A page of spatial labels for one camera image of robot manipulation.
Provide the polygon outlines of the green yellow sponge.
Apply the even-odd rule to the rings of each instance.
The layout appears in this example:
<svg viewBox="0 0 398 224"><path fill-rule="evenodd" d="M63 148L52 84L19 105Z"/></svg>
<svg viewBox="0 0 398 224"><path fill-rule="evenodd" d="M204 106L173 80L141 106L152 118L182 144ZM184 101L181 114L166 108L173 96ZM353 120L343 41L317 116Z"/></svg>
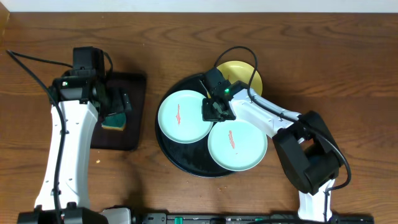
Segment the green yellow sponge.
<svg viewBox="0 0 398 224"><path fill-rule="evenodd" d="M101 123L103 129L110 129L116 131L123 131L126 127L127 118L124 113L114 114L105 117Z"/></svg>

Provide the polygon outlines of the light green plate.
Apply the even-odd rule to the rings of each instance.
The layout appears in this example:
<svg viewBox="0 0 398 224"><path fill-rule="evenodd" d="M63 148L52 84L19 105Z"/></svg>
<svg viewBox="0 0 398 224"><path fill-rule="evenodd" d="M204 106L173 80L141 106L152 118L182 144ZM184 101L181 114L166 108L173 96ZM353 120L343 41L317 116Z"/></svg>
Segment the light green plate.
<svg viewBox="0 0 398 224"><path fill-rule="evenodd" d="M162 133L182 144L203 139L213 127L213 122L203 120L203 99L204 95L193 90L176 91L166 97L157 115Z"/></svg>
<svg viewBox="0 0 398 224"><path fill-rule="evenodd" d="M220 122L210 131L208 150L219 166L241 172L262 161L267 152L267 136L244 120Z"/></svg>

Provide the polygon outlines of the yellow plate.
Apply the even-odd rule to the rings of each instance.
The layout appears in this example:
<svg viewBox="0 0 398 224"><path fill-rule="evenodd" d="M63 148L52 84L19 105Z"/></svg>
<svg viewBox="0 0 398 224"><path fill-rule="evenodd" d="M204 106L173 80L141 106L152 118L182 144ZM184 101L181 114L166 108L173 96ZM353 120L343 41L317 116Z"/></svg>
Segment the yellow plate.
<svg viewBox="0 0 398 224"><path fill-rule="evenodd" d="M239 60L232 60L224 62L216 67L226 80L229 80L231 84L241 81L245 84L249 84L254 67L246 62ZM258 71L255 72L251 86L256 94L262 95L263 84L262 78Z"/></svg>

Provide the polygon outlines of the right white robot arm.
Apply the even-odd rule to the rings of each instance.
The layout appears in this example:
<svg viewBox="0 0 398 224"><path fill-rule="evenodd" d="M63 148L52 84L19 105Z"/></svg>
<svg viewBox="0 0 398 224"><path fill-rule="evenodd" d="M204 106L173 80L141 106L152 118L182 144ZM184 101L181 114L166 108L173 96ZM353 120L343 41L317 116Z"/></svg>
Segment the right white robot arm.
<svg viewBox="0 0 398 224"><path fill-rule="evenodd" d="M219 166L231 171L253 168L264 158L271 138L285 176L299 191L298 216L331 219L329 196L347 160L318 113L285 110L237 82L213 86L203 100L202 115L216 123L208 149Z"/></svg>

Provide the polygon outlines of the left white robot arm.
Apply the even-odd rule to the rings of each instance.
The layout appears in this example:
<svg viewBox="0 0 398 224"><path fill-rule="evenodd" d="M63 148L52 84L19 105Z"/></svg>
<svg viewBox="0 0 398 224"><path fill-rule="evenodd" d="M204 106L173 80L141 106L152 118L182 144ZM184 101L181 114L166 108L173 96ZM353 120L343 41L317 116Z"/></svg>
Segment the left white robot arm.
<svg viewBox="0 0 398 224"><path fill-rule="evenodd" d="M34 210L18 223L132 223L127 207L90 210L88 164L100 109L108 104L105 74L70 70L47 89L52 138L44 182Z"/></svg>

